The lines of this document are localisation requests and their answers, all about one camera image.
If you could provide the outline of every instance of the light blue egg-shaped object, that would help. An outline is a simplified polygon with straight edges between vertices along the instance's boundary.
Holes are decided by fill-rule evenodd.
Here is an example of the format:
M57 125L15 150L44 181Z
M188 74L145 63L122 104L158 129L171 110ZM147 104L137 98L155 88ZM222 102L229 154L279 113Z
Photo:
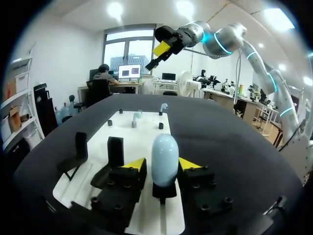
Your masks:
M177 175L179 149L176 140L169 134L160 134L152 146L152 180L159 187L170 186Z

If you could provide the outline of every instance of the ceiling light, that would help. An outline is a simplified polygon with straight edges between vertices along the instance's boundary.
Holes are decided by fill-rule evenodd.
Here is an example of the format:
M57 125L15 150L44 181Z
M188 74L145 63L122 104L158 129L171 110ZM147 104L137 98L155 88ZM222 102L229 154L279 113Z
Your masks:
M309 85L309 86L312 86L313 85L313 81L312 79L308 78L308 77L303 77L303 80L304 80L304 83Z
M264 14L270 24L277 30L285 31L294 28L292 22L280 8L267 9L264 11Z
M113 18L121 18L121 15L123 13L123 7L119 2L112 2L108 6L108 14Z
M185 16L189 20L192 20L195 9L191 2L187 0L179 0L176 2L176 7L180 15Z
M286 65L280 64L280 65L278 66L278 68L279 68L279 70L281 70L281 71L286 71Z

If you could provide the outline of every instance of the robotic arm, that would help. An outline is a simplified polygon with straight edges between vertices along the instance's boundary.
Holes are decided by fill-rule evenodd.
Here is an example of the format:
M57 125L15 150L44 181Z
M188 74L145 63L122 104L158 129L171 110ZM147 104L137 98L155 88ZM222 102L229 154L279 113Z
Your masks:
M158 58L152 60L146 68L151 70L158 66L161 60L166 61L172 54L178 54L185 47L193 47L198 43L202 43L205 53L212 59L230 56L240 49L258 75L264 93L267 95L275 93L277 97L276 103L284 133L282 153L293 165L299 178L303 180L303 176L311 169L311 162L313 162L311 157L313 149L312 154L310 153L313 143L309 143L310 138L307 134L312 133L312 127L306 126L307 130L300 132L297 113L286 81L280 71L266 64L256 49L244 39L246 31L240 23L233 23L214 31L207 23L201 21L188 23L177 30L168 26L160 27L155 31L155 37L160 42L154 50Z

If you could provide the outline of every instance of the white platform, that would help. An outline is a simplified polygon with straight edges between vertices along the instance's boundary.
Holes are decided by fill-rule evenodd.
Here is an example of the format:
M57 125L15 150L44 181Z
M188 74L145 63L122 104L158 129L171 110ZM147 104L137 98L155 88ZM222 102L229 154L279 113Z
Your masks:
M91 209L90 199L97 196L100 189L90 185L93 176L108 163L107 142L110 136L124 138L124 163L145 157L147 159L147 178L141 192L139 203L135 205L133 216L125 233L134 235L179 235L185 230L184 215L180 189L176 180L177 197L166 200L161 206L158 199L152 196L151 152L154 139L161 133L170 134L166 113L143 112L137 120L137 128L132 128L134 112L115 113L110 120L113 126L105 123L88 141L89 158L77 171L70 182L62 175L53 190L56 200L69 208L71 201ZM164 129L159 130L162 122Z

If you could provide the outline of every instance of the fan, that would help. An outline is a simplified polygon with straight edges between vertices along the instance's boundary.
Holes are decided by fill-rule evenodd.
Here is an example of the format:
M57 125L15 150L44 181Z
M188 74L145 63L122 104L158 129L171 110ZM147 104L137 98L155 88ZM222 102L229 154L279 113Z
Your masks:
M183 71L177 79L177 93L184 97L195 97L195 92L201 89L201 82L192 80L188 71Z

